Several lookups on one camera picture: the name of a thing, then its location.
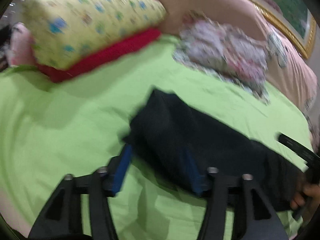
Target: finger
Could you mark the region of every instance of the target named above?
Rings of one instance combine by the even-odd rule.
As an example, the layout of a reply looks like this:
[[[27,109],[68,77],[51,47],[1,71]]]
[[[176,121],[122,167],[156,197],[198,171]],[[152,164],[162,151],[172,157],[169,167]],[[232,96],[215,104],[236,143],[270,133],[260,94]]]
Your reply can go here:
[[[298,208],[299,205],[298,205],[294,200],[292,200],[291,203],[290,203],[290,206],[291,206],[291,208],[292,208],[293,210],[295,210],[295,209]]]
[[[293,200],[299,205],[303,206],[305,204],[304,198],[300,195],[300,193],[295,193],[293,196]]]
[[[316,184],[304,186],[303,193],[312,198],[320,199],[320,187]]]

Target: wall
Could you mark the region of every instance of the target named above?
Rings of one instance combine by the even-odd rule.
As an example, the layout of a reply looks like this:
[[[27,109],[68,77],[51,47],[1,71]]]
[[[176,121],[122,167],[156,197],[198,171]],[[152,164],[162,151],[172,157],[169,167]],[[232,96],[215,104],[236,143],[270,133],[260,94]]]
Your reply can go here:
[[[317,26],[316,30],[316,42],[313,48],[311,57],[306,61],[308,66],[313,70],[313,72],[318,77],[318,84],[320,83],[320,28]],[[320,116],[320,88],[317,88],[317,98],[313,108],[310,110],[309,117],[313,124],[319,126],[319,116]]]

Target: black bracket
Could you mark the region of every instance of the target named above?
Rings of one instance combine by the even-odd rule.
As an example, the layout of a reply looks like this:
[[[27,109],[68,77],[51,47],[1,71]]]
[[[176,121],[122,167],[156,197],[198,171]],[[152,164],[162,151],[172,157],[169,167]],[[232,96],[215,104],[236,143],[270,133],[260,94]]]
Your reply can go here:
[[[120,191],[131,156],[132,147],[125,145],[119,156],[94,173],[77,178],[67,174],[42,208],[28,239],[82,239],[81,194],[88,194],[92,239],[118,240],[107,198]]]
[[[319,184],[320,182],[320,157],[310,151],[308,148],[304,147],[302,144],[298,143],[297,141],[291,139],[290,137],[280,134],[278,137],[279,143],[283,144],[284,146],[288,147],[292,150],[296,155],[306,161],[306,165],[309,169],[305,172],[308,182],[311,184]],[[295,220],[299,220],[309,203],[312,201],[311,197],[306,196],[303,192],[301,195],[306,201],[306,204],[302,207],[296,209],[292,217]]]
[[[252,175],[224,176],[208,168],[212,179],[211,196],[197,240],[222,240],[229,197],[235,199],[232,240],[288,240],[270,201]]]

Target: framed picture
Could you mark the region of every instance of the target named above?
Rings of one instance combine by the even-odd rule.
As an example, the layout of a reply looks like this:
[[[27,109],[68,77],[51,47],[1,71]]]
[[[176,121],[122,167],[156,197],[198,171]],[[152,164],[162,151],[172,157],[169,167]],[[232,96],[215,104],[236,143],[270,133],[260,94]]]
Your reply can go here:
[[[312,53],[316,21],[302,0],[250,0],[306,59]]]

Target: hand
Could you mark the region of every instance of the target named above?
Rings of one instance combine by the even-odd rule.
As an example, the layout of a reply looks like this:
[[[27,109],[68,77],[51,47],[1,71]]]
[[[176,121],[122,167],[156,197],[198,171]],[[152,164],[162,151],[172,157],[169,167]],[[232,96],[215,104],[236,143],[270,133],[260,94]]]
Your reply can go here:
[[[320,187],[316,184],[307,184],[303,187],[303,193],[307,196],[312,197],[310,205],[307,207],[306,211],[302,215],[303,220],[308,221],[312,218],[320,204]],[[299,192],[296,192],[290,204],[291,208],[295,210],[299,206],[304,206],[304,204],[304,198],[301,196]]]

